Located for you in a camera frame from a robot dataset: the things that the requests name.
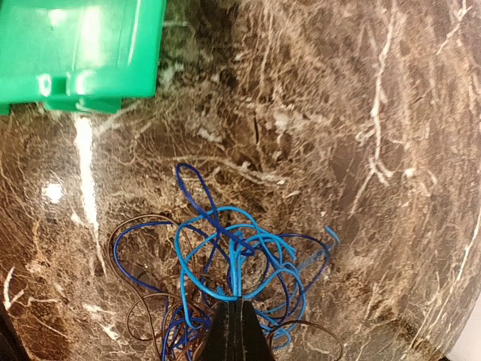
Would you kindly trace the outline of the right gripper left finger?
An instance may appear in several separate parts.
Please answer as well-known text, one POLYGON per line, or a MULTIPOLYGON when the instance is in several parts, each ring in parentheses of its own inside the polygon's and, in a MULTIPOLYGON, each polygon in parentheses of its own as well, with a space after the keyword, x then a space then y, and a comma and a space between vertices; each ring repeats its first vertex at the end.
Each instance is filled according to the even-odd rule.
POLYGON ((234 360, 235 302, 222 302, 216 309, 204 339, 199 359, 205 361, 234 360))

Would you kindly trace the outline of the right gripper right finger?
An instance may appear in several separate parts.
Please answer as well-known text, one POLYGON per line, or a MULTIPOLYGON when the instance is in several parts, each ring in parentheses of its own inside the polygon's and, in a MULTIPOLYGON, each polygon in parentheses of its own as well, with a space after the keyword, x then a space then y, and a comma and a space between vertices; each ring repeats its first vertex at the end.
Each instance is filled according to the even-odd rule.
POLYGON ((251 301, 238 299, 234 313, 234 360, 274 361, 251 301))

